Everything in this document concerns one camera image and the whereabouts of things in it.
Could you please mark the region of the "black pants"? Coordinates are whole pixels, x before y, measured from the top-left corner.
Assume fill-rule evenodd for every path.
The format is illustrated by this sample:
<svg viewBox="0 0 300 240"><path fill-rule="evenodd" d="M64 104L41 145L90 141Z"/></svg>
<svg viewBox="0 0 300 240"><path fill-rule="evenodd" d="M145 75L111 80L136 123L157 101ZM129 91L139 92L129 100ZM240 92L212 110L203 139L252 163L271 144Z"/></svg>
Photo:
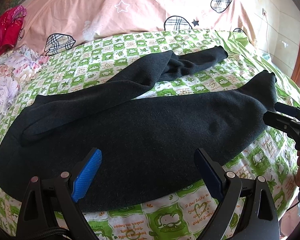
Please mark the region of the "black pants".
<svg viewBox="0 0 300 240"><path fill-rule="evenodd" d="M38 95L0 144L0 187L22 200L33 176L52 179L90 150L102 163L83 212L110 211L164 197L200 180L194 152L226 164L266 129L277 101L266 70L238 89L143 98L155 83L199 73L227 58L218 46L186 55L143 56L107 82L68 94Z"/></svg>

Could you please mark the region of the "red garment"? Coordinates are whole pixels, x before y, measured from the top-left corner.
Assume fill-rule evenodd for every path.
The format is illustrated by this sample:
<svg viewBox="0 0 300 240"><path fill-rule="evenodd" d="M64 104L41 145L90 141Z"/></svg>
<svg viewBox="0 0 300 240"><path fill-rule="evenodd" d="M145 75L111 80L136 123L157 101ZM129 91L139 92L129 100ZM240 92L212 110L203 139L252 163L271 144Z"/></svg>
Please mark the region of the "red garment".
<svg viewBox="0 0 300 240"><path fill-rule="evenodd" d="M0 55L15 47L26 14L26 8L18 5L0 16Z"/></svg>

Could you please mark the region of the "pink heart pattern quilt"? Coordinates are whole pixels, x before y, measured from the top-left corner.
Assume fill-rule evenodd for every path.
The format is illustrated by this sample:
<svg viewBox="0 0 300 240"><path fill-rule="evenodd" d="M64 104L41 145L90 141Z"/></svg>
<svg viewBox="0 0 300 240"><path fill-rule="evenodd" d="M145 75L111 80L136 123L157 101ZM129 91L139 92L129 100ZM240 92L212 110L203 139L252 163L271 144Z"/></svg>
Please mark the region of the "pink heart pattern quilt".
<svg viewBox="0 0 300 240"><path fill-rule="evenodd" d="M192 29L241 30L255 43L239 0L26 0L17 47L55 55L119 34Z"/></svg>

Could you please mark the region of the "floral purple pillow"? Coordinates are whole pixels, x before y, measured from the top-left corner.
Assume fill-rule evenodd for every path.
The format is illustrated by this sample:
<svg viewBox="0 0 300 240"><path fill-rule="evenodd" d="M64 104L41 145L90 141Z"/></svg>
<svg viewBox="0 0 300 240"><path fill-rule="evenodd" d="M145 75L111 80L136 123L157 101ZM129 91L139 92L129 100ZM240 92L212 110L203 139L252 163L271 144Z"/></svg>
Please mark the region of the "floral purple pillow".
<svg viewBox="0 0 300 240"><path fill-rule="evenodd" d="M0 119L7 114L16 96L37 77L49 60L48 56L23 45L0 56Z"/></svg>

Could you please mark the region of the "green checkered bed sheet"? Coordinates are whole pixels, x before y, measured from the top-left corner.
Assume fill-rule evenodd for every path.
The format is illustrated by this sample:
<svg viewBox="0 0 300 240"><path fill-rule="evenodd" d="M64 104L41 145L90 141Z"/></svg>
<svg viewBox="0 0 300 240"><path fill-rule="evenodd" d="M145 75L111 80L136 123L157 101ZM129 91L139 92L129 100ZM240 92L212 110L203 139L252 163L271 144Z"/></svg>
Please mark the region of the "green checkered bed sheet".
<svg viewBox="0 0 300 240"><path fill-rule="evenodd" d="M171 82L159 82L144 98L189 95L241 87L257 73L276 75L277 99L300 107L300 88L273 64L257 55L242 33L188 30L116 35L89 42L50 57L36 78L19 68L21 91L0 117L0 143L21 110L37 95L64 94L99 85L138 58L173 50L186 54L221 45L228 58L214 67ZM294 182L296 150L284 133L266 129L255 142L228 162L226 170L242 178L266 178L279 216L298 194ZM86 213L100 239L194 239L217 207L202 181L158 200L124 209Z"/></svg>

